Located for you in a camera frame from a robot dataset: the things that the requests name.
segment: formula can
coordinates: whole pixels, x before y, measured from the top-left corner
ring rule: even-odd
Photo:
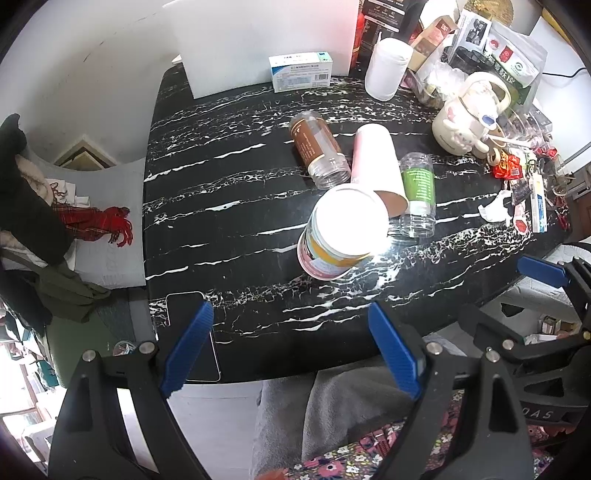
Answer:
[[[335,280],[370,257],[387,233],[388,211],[375,192],[338,185],[314,207],[298,241],[298,260],[311,277]]]

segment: yellow label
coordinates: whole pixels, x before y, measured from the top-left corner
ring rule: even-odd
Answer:
[[[364,258],[369,256],[364,255],[362,257],[344,258],[342,260],[338,260],[337,258],[333,257],[330,253],[328,253],[326,250],[324,250],[324,248],[322,248],[311,235],[306,235],[306,239],[309,239],[310,251],[313,252],[314,255],[318,256],[321,260],[324,260],[325,262],[334,265],[335,267],[354,267]]]

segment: white cardboard box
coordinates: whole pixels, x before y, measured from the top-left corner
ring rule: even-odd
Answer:
[[[269,57],[275,93],[328,87],[333,61],[328,52],[293,53]]]

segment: brown label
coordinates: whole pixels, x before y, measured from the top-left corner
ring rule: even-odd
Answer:
[[[324,136],[326,140],[332,144],[337,154],[343,155],[339,144],[336,142],[324,119],[316,118],[316,121],[320,126],[320,131],[316,136]],[[318,143],[318,140],[316,140],[309,123],[305,119],[302,119],[293,126],[291,129],[291,137],[294,139],[297,151],[300,152],[306,168],[308,168],[314,160],[324,157],[325,152],[322,151],[322,147]]]

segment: metal screw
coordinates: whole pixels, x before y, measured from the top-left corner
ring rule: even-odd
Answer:
[[[144,355],[151,354],[156,349],[156,346],[152,342],[144,342],[139,346],[139,351]]]
[[[513,340],[511,340],[510,338],[508,338],[507,340],[503,340],[503,348],[505,350],[513,350],[514,346],[515,346],[515,342]]]
[[[432,353],[433,355],[439,355],[443,352],[443,347],[437,342],[429,342],[427,344],[427,352]]]
[[[501,359],[501,356],[489,347],[486,349],[486,359],[495,364]]]
[[[82,354],[82,360],[85,362],[92,362],[96,358],[96,352],[94,350],[87,350]]]

